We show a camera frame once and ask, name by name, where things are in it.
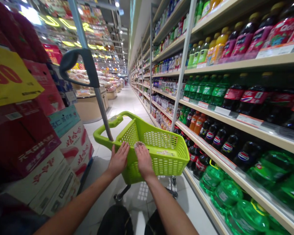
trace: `cola bottle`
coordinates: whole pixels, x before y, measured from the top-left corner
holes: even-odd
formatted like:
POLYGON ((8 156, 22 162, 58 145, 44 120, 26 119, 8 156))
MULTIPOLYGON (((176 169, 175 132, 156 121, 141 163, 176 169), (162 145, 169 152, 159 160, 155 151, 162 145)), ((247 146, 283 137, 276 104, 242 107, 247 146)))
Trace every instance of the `cola bottle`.
POLYGON ((233 163, 243 171, 247 171, 251 166, 256 164, 257 159, 260 157, 260 150, 261 148, 258 144, 247 141, 233 159, 233 163))

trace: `cart handle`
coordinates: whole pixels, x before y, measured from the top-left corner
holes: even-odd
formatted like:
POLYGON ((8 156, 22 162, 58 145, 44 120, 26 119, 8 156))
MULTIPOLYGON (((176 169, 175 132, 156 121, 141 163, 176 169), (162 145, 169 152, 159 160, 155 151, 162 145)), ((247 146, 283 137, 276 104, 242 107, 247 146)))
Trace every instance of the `cart handle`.
MULTIPOLYGON (((122 121, 123 121, 123 116, 128 116, 131 119, 138 119, 139 117, 128 112, 128 111, 123 111, 115 116, 113 116, 112 118, 110 118, 108 120, 108 124, 109 124, 109 128, 114 128, 116 126, 118 126, 122 121)), ((107 148, 109 148, 110 150, 112 149, 112 146, 115 144, 117 146, 121 146, 121 142, 119 141, 110 141, 107 137, 102 136, 102 132, 105 131, 105 125, 102 125, 101 127, 99 127, 97 130, 95 130, 93 136, 95 138, 95 141, 101 145, 106 146, 107 148)))

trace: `red cardboard box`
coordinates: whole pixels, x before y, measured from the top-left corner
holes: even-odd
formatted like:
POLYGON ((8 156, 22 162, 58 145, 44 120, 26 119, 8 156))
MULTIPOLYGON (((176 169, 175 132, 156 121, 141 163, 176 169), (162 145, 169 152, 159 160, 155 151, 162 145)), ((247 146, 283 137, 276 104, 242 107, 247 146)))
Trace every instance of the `red cardboard box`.
POLYGON ((64 109, 65 105, 47 66, 45 64, 36 63, 30 60, 23 61, 33 77, 45 89, 36 98, 45 115, 49 116, 64 109))
POLYGON ((26 177, 60 143, 35 100, 0 106, 0 182, 26 177))

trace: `metal pole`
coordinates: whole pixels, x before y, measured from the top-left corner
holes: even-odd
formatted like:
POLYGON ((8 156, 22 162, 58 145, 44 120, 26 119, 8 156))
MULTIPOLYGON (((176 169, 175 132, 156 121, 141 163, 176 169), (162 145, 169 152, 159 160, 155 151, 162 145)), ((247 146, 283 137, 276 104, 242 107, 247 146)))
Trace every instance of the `metal pole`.
POLYGON ((176 99, 175 99, 175 104, 173 109, 173 120, 172 120, 172 127, 170 130, 171 132, 173 132, 174 124, 176 122, 176 113, 177 113, 177 108, 179 106, 180 93, 182 89, 182 83, 183 83, 183 77, 184 77, 184 71, 185 71, 185 63, 187 59, 186 57, 188 52, 188 45, 189 45, 192 28, 193 28, 193 22, 194 22, 195 8, 196 8, 196 0, 191 0, 190 7, 189 7, 189 15, 188 15, 189 19, 187 23, 187 31, 186 31, 184 49, 183 49, 183 55, 182 55, 181 70, 180 70, 179 82, 177 85, 177 92, 176 92, 176 99))
MULTIPOLYGON (((77 34, 78 34, 80 43, 82 45, 82 48, 89 49, 88 45, 87 45, 85 32, 84 32, 84 29, 83 29, 83 26, 82 26, 81 16, 80 16, 80 14, 78 12, 75 0, 68 0, 68 2, 69 2, 70 10, 72 12, 73 20, 74 20, 74 23, 75 23, 75 26, 76 26, 76 29, 77 29, 77 34)), ((109 123, 108 123, 104 103, 102 101, 100 89, 99 89, 99 87, 98 88, 94 87, 94 90, 95 90, 95 95, 96 95, 96 98, 97 98, 97 101, 98 101, 98 106, 99 106, 99 109, 100 109, 101 117, 102 117, 102 119, 104 121, 104 125, 105 125, 105 128, 106 128, 108 138, 109 138, 110 141, 113 141, 113 137, 112 137, 112 134, 111 134, 111 131, 110 131, 110 127, 109 127, 109 123)))

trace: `tiled floor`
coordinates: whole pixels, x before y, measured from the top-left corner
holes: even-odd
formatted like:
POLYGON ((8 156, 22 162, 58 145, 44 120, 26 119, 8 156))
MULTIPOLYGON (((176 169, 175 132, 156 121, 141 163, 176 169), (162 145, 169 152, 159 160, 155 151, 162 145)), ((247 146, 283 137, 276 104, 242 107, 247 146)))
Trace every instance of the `tiled floor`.
MULTIPOLYGON (((108 118, 126 110, 134 113, 144 119, 147 123, 153 125, 148 113, 130 86, 123 88, 121 92, 118 93, 116 99, 109 101, 109 105, 110 108, 107 112, 108 118)), ((111 129, 113 138, 117 137, 120 131, 123 130, 130 120, 130 118, 126 117, 116 128, 111 129)), ((83 189, 90 186, 106 170, 111 158, 111 151, 105 146, 96 143, 94 137, 92 136, 92 133, 101 125, 103 125, 102 120, 91 124, 85 124, 89 138, 94 146, 94 156, 96 157, 83 189)), ((171 188, 170 177, 159 176, 159 180, 165 187, 171 188)), ((173 190, 176 190, 179 194, 177 201, 191 219, 198 233, 209 235, 217 234, 185 177, 183 175, 177 176, 176 181, 177 184, 176 187, 173 187, 173 190)), ((97 234, 97 230, 105 212, 110 206, 115 204, 113 195, 120 193, 125 186, 126 185, 122 176, 118 176, 96 201, 76 231, 76 234, 97 234)), ((145 182, 141 182, 132 185, 130 190, 123 197, 123 205, 131 214, 135 234, 144 234, 145 225, 149 217, 156 209, 153 197, 148 190, 147 184, 145 182)))

